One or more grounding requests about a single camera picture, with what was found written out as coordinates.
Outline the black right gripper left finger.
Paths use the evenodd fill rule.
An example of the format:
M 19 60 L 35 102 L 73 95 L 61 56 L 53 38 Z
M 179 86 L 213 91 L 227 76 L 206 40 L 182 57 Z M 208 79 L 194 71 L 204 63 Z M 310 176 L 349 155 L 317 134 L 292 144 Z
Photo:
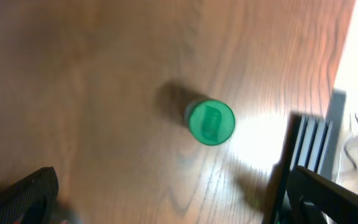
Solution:
M 43 167 L 0 192 L 0 223 L 48 223 L 57 195 L 55 169 Z

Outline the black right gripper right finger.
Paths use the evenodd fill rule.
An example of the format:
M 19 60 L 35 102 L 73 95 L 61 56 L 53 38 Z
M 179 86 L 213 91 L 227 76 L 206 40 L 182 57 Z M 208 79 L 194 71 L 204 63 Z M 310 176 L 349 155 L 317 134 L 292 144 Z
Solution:
M 287 181 L 294 223 L 358 223 L 358 195 L 302 166 Z

